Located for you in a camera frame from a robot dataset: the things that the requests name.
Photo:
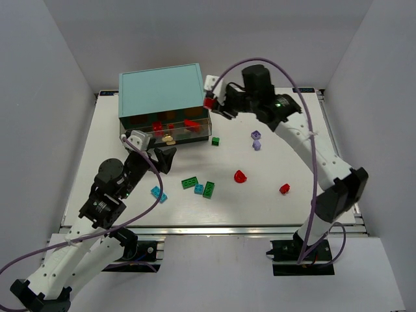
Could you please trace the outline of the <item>red arch lego piece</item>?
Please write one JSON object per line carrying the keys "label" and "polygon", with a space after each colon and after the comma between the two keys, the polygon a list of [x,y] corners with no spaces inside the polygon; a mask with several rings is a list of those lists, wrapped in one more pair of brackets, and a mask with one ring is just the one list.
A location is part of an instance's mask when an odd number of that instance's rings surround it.
{"label": "red arch lego piece", "polygon": [[241,170],[237,170],[233,178],[236,183],[244,183],[247,181],[246,175]]}

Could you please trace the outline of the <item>red long lego brick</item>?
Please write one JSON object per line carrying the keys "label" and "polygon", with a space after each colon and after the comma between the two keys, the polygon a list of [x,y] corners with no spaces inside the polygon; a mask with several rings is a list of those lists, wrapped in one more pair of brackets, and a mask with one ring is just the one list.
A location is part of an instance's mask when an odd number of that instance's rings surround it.
{"label": "red long lego brick", "polygon": [[185,119],[183,120],[185,131],[191,132],[191,133],[200,133],[202,130],[202,125],[198,122],[195,122],[193,120]]}

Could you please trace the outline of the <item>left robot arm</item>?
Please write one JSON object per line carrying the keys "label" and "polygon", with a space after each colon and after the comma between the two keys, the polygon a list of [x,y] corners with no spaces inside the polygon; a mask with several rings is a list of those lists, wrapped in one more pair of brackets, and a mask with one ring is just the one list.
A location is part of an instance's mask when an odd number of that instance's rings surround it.
{"label": "left robot arm", "polygon": [[140,151],[135,137],[122,137],[130,151],[125,161],[103,161],[94,178],[87,201],[50,256],[28,278],[17,279],[10,292],[27,311],[68,311],[72,300],[111,263],[128,254],[138,237],[126,227],[114,227],[144,175],[167,174],[176,148],[156,148],[152,158]]}

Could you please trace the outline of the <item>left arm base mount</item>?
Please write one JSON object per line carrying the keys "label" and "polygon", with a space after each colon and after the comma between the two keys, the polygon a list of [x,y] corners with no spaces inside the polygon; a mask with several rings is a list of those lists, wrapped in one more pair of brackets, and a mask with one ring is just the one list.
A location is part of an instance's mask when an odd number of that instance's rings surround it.
{"label": "left arm base mount", "polygon": [[105,235],[105,239],[118,240],[122,255],[103,272],[131,272],[131,273],[157,273],[164,257],[164,242],[161,239],[140,238],[127,228],[121,228]]}

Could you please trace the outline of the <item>small red lego brick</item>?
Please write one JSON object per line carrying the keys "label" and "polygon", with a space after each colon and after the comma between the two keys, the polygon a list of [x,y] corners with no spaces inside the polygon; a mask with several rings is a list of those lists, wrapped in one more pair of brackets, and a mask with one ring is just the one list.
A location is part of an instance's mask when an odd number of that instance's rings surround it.
{"label": "small red lego brick", "polygon": [[279,191],[281,194],[286,194],[290,191],[290,189],[291,189],[290,185],[286,183],[280,187]]}

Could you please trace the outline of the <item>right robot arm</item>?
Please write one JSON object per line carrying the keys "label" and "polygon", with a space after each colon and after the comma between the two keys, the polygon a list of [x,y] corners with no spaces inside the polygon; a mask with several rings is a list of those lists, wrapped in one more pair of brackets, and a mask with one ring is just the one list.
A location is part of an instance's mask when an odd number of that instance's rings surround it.
{"label": "right robot arm", "polygon": [[205,78],[204,107],[228,120],[252,113],[284,140],[313,173],[311,212],[294,234],[303,249],[315,245],[341,215],[361,198],[369,175],[342,160],[331,145],[313,131],[305,101],[277,94],[270,72],[262,64],[242,71],[243,86],[231,86],[222,77]]}

